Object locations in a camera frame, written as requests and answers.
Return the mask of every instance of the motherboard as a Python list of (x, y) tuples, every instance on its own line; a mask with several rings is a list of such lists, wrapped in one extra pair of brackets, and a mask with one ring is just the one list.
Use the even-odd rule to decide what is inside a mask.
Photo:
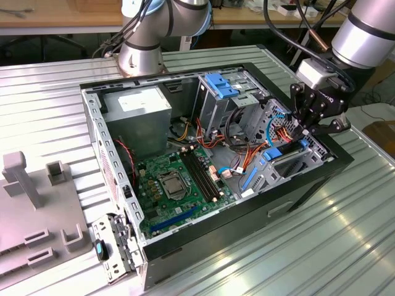
[(136, 166), (145, 217), (140, 229), (147, 239), (235, 200), (202, 148), (161, 155)]

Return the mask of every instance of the aluminum extrusion table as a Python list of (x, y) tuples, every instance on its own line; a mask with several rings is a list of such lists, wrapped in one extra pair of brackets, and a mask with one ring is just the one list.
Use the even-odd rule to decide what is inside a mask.
[[(254, 62), (289, 95), (293, 74), (256, 46), (169, 52), (170, 71)], [(90, 145), (78, 85), (120, 78), (113, 59), (0, 68), (0, 154), (23, 150), (27, 170), (72, 169), (88, 226), (113, 211)], [(393, 295), (393, 161), (362, 133), (335, 136), (355, 161), (302, 208), (153, 288), (147, 295)], [(139, 279), (107, 286), (94, 250), (0, 295), (138, 295)]]

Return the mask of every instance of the gray plastic block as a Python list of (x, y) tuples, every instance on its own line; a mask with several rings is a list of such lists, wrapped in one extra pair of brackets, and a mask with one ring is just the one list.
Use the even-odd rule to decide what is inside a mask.
[(19, 194), (25, 193), (25, 191), (23, 190), (22, 186), (18, 181), (5, 184), (2, 187), (4, 188), (5, 191), (7, 191), (10, 197), (14, 197)]
[(52, 248), (46, 248), (27, 257), (27, 265), (31, 268), (37, 268), (55, 259), (55, 254)]
[(45, 166), (49, 181), (53, 185), (66, 182), (66, 176), (64, 175), (64, 169), (62, 162), (51, 162)]
[(69, 252), (77, 251), (86, 244), (85, 236), (79, 224), (77, 224), (77, 237), (75, 235), (67, 235), (63, 229), (60, 230), (60, 234), (62, 235), (63, 244)]
[(29, 176), (27, 175), (26, 158), (21, 151), (8, 153), (3, 155), (4, 171), (7, 174), (14, 175), (17, 181), (22, 186), (26, 195), (29, 197), (34, 208), (40, 208), (43, 206), (43, 201), (40, 199), (40, 195)]
[(52, 235), (48, 231), (48, 228), (45, 228), (43, 230), (31, 233), (25, 236), (23, 239), (25, 240), (25, 245), (31, 249), (37, 245), (50, 241), (52, 239)]
[(15, 176), (13, 174), (8, 174), (4, 170), (1, 173), (5, 177), (5, 179), (7, 180), (8, 183), (13, 183), (13, 182), (17, 181), (17, 178), (15, 178)]
[[(23, 161), (18, 165), (23, 168)], [(62, 167), (65, 181), (58, 185), (51, 184), (44, 165), (28, 174), (45, 204), (37, 210), (25, 192), (10, 198), (3, 188), (7, 181), (0, 180), (0, 290), (92, 249), (70, 167)]]

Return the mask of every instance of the blue tab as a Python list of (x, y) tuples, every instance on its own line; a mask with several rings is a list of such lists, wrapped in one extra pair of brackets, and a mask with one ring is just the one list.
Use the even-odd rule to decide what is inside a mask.
[(218, 92), (218, 95), (221, 99), (239, 95), (239, 91), (233, 89), (230, 86), (229, 81), (224, 79), (221, 74), (207, 74), (204, 78), (207, 80), (212, 89)]
[(98, 251), (98, 254), (100, 254), (102, 252), (101, 244), (96, 245), (96, 250)]
[(270, 149), (267, 149), (264, 152), (264, 157), (267, 159), (267, 161), (271, 161), (272, 159), (280, 157), (282, 155), (283, 154), (276, 147), (272, 147)]
[(251, 172), (251, 174), (249, 174), (248, 179), (246, 182), (244, 182), (243, 186), (241, 187), (241, 189), (244, 191), (246, 190), (246, 188), (248, 187), (248, 184), (251, 182), (251, 180), (253, 179), (253, 177), (255, 176), (255, 174), (257, 173), (258, 169), (254, 168)]
[(306, 139), (301, 139), (301, 144), (305, 149), (309, 146), (309, 142)]

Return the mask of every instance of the wooden desk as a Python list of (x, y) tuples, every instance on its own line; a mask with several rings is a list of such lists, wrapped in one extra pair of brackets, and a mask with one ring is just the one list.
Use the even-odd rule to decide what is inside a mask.
[[(116, 32), (122, 27), (121, 12), (78, 12), (73, 0), (1, 0), (0, 8), (24, 9), (32, 7), (33, 13), (22, 19), (0, 12), (0, 35), (40, 35), (66, 33)], [(298, 27), (300, 20), (270, 11), (270, 18), (279, 28)], [(268, 28), (264, 16), (248, 8), (214, 9), (214, 30)], [(339, 27), (345, 18), (335, 15), (325, 26)]]
[[(269, 16), (278, 28), (296, 28), (301, 22), (297, 17), (285, 17), (272, 10), (269, 11)], [(215, 30), (268, 28), (263, 14), (253, 12), (247, 7), (214, 9), (213, 18)], [(321, 14), (318, 14), (316, 18), (309, 18), (308, 21), (315, 23), (320, 18)], [(323, 27), (340, 27), (345, 19), (343, 15), (336, 14), (329, 18)]]

